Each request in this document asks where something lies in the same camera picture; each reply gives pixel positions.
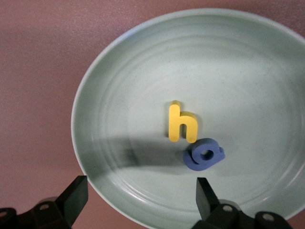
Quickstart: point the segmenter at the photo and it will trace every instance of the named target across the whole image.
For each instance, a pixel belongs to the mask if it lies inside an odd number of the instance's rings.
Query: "foam letter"
[[[168,137],[172,142],[176,142],[180,137],[180,126],[186,125],[186,140],[194,143],[197,140],[198,123],[196,116],[191,112],[180,112],[180,103],[172,101],[169,108]]]

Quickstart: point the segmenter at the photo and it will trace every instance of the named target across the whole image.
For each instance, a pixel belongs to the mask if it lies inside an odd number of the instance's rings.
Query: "yellow letter h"
[[[180,112],[180,103],[172,101],[169,108],[169,128],[168,137],[172,142],[176,142],[180,137],[180,126],[186,125],[186,140],[194,143],[197,140],[198,123],[196,116],[191,112]]]

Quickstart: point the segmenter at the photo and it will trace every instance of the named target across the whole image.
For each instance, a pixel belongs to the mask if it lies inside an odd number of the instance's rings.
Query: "light green plate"
[[[195,113],[198,138],[226,158],[201,172],[189,144],[167,138],[172,100]],[[197,177],[250,216],[289,218],[305,206],[305,40],[253,14],[196,9],[123,34],[92,63],[77,91],[72,140],[94,189],[148,227],[200,220]]]

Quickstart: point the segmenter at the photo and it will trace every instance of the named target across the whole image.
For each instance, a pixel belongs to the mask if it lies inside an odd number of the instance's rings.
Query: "toy letter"
[[[186,125],[186,140],[194,143],[197,140],[198,123],[196,116],[191,112],[180,112],[180,103],[172,101],[169,108],[168,137],[176,142],[180,137],[180,126]]]

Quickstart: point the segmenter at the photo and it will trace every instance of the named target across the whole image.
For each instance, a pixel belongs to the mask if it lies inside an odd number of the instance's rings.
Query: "table surface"
[[[32,0],[0,2],[0,207],[18,214],[58,196],[82,171],[71,141],[71,109],[95,57],[130,28],[193,8],[242,10],[305,37],[303,0]],[[303,229],[305,210],[289,220]],[[143,229],[89,186],[74,229]]]

